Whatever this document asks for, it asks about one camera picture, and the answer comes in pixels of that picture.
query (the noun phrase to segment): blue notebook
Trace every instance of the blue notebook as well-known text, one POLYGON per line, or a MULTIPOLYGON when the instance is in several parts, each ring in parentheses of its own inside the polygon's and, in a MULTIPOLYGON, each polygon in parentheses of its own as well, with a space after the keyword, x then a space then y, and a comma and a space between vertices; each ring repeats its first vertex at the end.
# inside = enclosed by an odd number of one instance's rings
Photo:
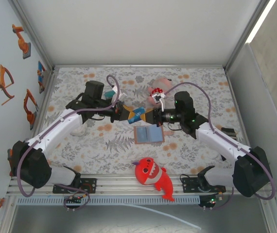
POLYGON ((157 125, 135 126, 134 140, 135 144, 164 142, 163 128, 157 125))

